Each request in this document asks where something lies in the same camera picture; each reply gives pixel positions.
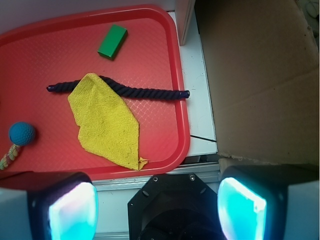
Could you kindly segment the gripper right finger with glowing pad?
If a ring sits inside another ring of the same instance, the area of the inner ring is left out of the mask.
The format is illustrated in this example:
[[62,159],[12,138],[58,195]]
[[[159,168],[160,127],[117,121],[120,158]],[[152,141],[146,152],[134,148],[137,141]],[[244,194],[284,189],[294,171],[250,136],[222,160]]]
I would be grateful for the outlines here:
[[221,176],[217,210],[228,240],[318,240],[319,167],[229,166]]

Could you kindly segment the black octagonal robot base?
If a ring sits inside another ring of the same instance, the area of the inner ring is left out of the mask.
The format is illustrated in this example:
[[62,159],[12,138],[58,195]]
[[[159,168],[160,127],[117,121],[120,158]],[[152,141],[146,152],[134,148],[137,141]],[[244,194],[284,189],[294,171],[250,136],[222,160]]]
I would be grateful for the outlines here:
[[128,201],[131,240],[223,240],[218,195],[196,174],[153,175]]

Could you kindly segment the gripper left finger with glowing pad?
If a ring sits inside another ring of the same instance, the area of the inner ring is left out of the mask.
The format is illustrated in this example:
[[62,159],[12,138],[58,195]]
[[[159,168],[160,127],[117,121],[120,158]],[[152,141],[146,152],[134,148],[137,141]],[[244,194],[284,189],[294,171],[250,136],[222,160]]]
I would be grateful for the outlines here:
[[2,240],[92,240],[98,193],[84,172],[2,172]]

